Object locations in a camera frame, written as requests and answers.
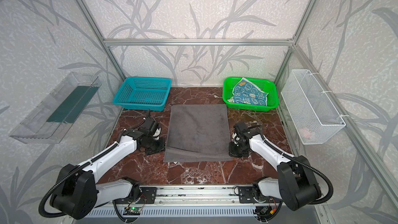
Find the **blue patterned towel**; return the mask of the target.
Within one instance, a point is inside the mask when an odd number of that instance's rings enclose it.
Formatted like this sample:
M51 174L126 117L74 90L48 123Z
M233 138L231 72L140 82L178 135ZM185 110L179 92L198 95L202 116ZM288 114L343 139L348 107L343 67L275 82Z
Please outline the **blue patterned towel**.
M233 87L232 96L227 100L227 102L236 104L267 106L267 96L268 93L262 91L254 83L243 77Z

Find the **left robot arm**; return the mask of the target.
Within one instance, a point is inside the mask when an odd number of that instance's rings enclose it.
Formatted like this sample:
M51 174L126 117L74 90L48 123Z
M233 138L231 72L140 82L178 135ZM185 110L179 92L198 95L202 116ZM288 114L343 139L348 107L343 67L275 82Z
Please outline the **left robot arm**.
M76 220L86 217L94 208L116 200L140 201L144 193L140 183L123 178L114 182L99 184L113 166L128 155L145 150L146 155L154 155L165 150L161 127L151 117L142 123L119 133L117 140L96 156L74 166L68 164L59 172L57 182L43 196L38 212L44 218L70 216Z

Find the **grey terry towel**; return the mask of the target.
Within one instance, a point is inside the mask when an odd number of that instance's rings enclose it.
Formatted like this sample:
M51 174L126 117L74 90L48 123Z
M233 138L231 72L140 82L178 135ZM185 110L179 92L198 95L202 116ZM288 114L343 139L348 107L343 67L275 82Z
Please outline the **grey terry towel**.
M173 105L164 162L231 161L225 104Z

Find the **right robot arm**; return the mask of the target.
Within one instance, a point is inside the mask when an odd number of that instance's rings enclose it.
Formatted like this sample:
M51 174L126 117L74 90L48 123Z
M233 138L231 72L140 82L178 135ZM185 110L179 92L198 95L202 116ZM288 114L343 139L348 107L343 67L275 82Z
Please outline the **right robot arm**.
M277 172L277 179L264 177L252 185L251 196L246 201L265 203L278 199L292 211L305 205L318 205L329 201L334 193L332 182L322 172L310 165L304 156L294 156L267 139L259 125L235 124L229 155L248 157L256 153Z

